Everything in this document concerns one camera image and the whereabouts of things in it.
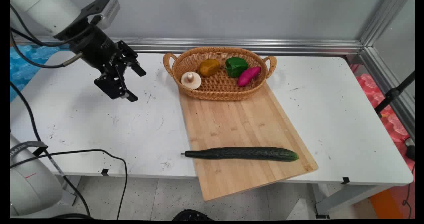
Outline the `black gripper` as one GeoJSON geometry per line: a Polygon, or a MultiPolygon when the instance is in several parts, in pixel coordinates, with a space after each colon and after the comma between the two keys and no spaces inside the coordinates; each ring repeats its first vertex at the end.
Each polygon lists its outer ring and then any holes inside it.
{"type": "Polygon", "coordinates": [[[111,99],[138,100],[126,87],[126,66],[140,77],[145,76],[146,71],[139,64],[138,54],[124,41],[113,42],[100,28],[91,25],[87,33],[70,42],[69,48],[72,52],[81,52],[82,60],[100,71],[102,75],[94,80],[94,84],[103,93],[111,99]]]}

